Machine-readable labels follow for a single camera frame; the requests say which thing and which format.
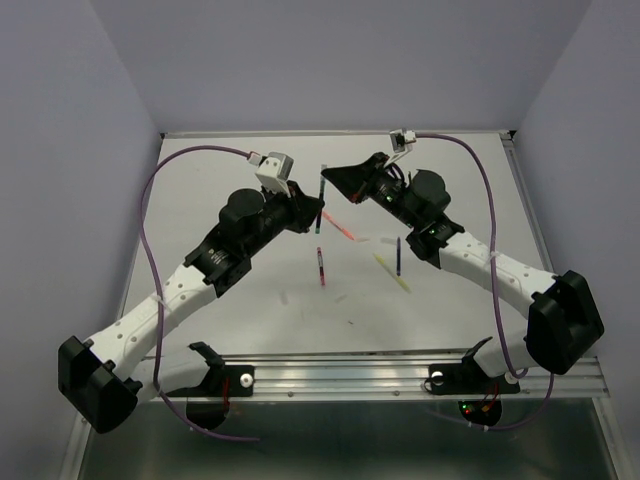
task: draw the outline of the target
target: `white knob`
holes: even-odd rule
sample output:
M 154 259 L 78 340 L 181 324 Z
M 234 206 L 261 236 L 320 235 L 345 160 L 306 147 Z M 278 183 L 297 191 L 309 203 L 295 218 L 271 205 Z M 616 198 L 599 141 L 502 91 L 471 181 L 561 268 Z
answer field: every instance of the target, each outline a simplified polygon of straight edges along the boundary
M 249 388 L 251 385 L 253 385 L 253 377 L 248 373 L 243 373 L 240 376 L 240 385 L 242 385 L 244 388 Z

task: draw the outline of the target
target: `gray floor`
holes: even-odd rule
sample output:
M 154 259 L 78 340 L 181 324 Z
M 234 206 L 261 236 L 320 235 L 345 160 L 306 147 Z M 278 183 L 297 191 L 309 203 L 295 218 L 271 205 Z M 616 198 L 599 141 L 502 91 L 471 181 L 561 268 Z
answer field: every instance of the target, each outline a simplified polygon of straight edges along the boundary
M 502 423 L 539 400 L 505 403 Z M 591 400 L 553 400 L 534 423 L 483 433 L 428 415 L 455 403 L 243 404 L 218 430 L 257 435 L 234 444 L 189 432 L 161 403 L 120 428 L 91 434 L 85 480 L 608 479 L 613 476 Z

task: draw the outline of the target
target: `white table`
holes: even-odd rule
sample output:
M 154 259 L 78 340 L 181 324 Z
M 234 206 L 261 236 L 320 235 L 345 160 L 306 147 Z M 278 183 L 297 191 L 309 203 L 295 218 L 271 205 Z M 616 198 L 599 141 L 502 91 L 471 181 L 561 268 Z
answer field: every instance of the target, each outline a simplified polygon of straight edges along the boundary
M 497 210 L 498 250 L 541 268 L 499 135 L 456 136 L 476 150 L 489 175 Z M 314 196 L 321 164 L 356 164 L 377 151 L 392 153 L 387 135 L 318 135 L 168 139 L 160 158 L 198 144 L 287 153 L 296 162 L 290 179 Z M 442 140 L 420 140 L 400 166 L 405 172 L 422 168 L 439 173 L 452 197 L 447 214 L 488 243 L 486 192 L 464 149 Z M 228 196 L 247 187 L 259 189 L 254 167 L 241 157 L 217 152 L 187 154 L 158 175 L 146 228 L 163 276 L 173 272 L 218 223 L 218 212 Z M 194 341 L 205 341 L 222 354 L 432 350 L 470 347 L 495 334 L 490 294 L 415 258 L 404 242 L 409 230 L 390 214 L 373 201 L 351 205 L 328 183 L 325 201 L 327 212 L 336 220 L 370 240 L 350 241 L 325 220 L 319 235 L 313 228 L 306 235 L 282 233 L 253 258 L 253 269 L 244 279 L 165 339 L 167 352 Z M 379 253 L 394 265 L 395 247 L 380 239 L 398 235 L 403 238 L 403 278 L 411 294 L 372 256 Z M 324 289 L 319 284 L 317 246 L 324 253 Z M 125 312 L 152 288 L 150 270 L 139 249 Z M 507 332 L 525 321 L 508 305 L 503 303 L 502 308 Z

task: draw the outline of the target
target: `black circular component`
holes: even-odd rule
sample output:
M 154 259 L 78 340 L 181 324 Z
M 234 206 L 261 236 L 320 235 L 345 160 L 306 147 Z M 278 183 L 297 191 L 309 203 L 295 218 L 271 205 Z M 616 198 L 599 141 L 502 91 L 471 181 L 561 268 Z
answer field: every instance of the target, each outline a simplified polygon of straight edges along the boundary
M 264 197 L 257 190 L 236 190 L 220 210 L 220 227 L 230 235 L 259 231 L 263 207 Z

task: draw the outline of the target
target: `blue pen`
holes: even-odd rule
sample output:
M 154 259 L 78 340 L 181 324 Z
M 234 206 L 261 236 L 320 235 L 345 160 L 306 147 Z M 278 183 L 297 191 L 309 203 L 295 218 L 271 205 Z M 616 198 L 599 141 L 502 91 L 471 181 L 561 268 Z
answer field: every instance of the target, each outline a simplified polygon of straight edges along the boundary
M 400 276 L 400 237 L 396 243 L 396 275 Z

